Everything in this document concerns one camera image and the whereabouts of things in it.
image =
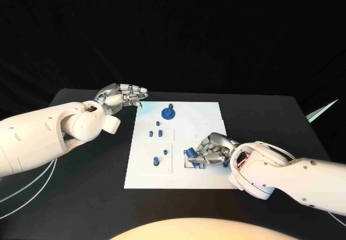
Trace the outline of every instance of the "white robot arm casing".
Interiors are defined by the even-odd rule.
[[[238,167],[242,152],[248,159]],[[238,146],[231,156],[228,180],[252,196],[267,199],[275,188],[303,205],[346,216],[346,165],[323,160],[285,157],[256,143]]]
[[[91,141],[104,129],[111,134],[120,119],[95,101],[71,102],[0,121],[0,177],[27,171]],[[63,140],[62,132],[73,138]]]

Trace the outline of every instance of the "blue cylinder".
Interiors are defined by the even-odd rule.
[[[153,158],[153,165],[157,167],[160,164],[157,156]]]
[[[160,115],[166,120],[170,120],[176,116],[176,112],[173,110],[173,104],[171,103],[169,104],[167,108],[164,108],[161,110]]]
[[[184,151],[184,154],[186,154],[187,158],[196,158],[197,157],[197,153],[196,153],[196,151],[193,150],[192,147]]]

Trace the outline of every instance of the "black table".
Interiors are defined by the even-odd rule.
[[[96,92],[63,89],[50,105],[91,100]],[[229,137],[241,143],[271,143],[297,158],[329,160],[290,96],[151,92],[147,100],[219,102]],[[346,229],[330,215],[300,205],[278,189],[268,200],[236,189],[124,189],[135,112],[135,107],[124,108],[115,115],[121,120],[115,135],[102,132],[58,159],[42,193],[0,220],[0,237],[104,240],[143,224],[189,217],[235,220],[300,239],[329,238],[331,233],[334,238],[343,237]],[[1,197],[26,185],[45,168],[4,177]],[[33,196],[46,177],[0,204],[1,215]]]

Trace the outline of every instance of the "robotic hand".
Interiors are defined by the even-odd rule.
[[[298,158],[264,142],[239,144],[219,133],[186,156],[192,164],[228,164],[228,180],[239,190],[267,200],[275,188],[303,205],[346,216],[346,165]]]
[[[27,171],[96,138],[115,134],[121,121],[112,115],[124,106],[141,108],[148,90],[128,84],[104,87],[94,100],[71,102],[0,121],[0,178]],[[63,140],[62,133],[72,136]]]

